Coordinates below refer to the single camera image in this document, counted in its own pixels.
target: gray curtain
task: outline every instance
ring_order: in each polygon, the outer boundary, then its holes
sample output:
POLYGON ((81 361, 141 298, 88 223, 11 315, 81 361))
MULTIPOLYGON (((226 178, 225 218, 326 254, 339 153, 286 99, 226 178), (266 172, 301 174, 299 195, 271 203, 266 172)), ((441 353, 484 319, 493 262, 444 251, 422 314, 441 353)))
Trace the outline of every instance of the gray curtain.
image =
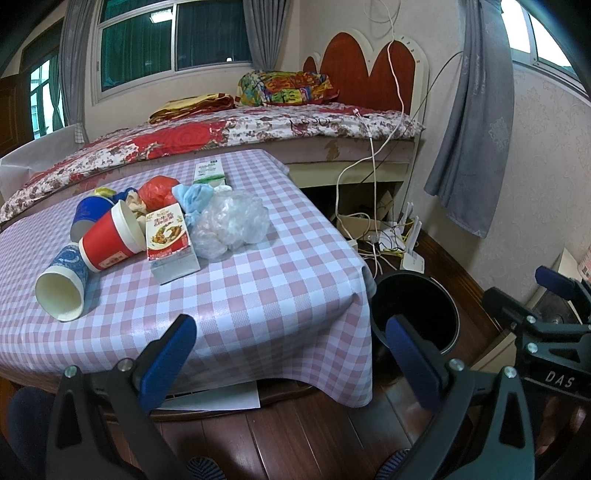
POLYGON ((59 104, 60 104, 60 69, 58 67, 57 55, 49 60, 49 96, 53 107, 53 131, 63 128, 61 123, 59 104))
POLYGON ((291 0, 243 0, 255 70, 274 70, 291 0))
POLYGON ((96 0, 69 0, 61 29, 60 83, 64 118, 78 125, 76 142, 88 142, 84 128, 84 78, 86 49, 96 0))
POLYGON ((486 238, 505 176, 515 92, 500 0, 466 0, 463 66, 447 131, 425 191, 447 216, 486 238))

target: red plastic bag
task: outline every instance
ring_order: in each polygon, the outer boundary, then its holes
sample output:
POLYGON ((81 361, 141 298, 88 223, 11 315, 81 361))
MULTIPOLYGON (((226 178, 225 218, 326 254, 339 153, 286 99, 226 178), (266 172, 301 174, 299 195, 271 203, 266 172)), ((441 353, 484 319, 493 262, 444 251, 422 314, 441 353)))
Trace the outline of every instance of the red plastic bag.
POLYGON ((170 177, 158 176, 148 180, 139 190, 139 198, 146 204, 148 213, 177 203, 173 187, 180 182, 170 177))

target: mattress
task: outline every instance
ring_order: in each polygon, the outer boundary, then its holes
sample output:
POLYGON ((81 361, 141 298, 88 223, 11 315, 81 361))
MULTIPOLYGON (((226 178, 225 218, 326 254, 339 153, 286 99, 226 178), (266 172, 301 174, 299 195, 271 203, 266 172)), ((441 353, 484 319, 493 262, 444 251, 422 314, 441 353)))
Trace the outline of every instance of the mattress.
POLYGON ((422 130, 419 122, 401 112, 377 112, 339 103, 245 107, 120 129, 37 173, 6 200, 0 209, 0 223, 66 187, 140 161, 311 137, 367 139, 371 135, 379 141, 395 131, 393 139, 409 140, 422 130))

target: wooden door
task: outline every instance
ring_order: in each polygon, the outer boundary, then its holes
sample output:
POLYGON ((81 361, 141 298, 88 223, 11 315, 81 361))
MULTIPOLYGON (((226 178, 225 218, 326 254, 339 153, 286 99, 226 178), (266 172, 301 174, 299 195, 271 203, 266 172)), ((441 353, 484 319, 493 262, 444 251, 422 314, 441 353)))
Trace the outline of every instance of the wooden door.
POLYGON ((22 75, 0 79, 0 157, 33 140, 27 86, 22 75))

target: blue paper cup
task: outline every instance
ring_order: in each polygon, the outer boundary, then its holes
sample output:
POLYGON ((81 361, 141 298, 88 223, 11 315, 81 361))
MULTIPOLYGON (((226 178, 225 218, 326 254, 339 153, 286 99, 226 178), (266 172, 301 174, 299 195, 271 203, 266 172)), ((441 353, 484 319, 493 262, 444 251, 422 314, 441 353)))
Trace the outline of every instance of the blue paper cup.
POLYGON ((83 199, 76 208, 72 227, 70 228, 70 240, 78 243, 86 235, 86 232, 98 222, 101 217, 113 208, 115 204, 98 195, 91 195, 83 199))
POLYGON ((76 320, 84 311, 88 268, 76 244, 68 244, 35 282, 41 308, 61 322, 76 320))

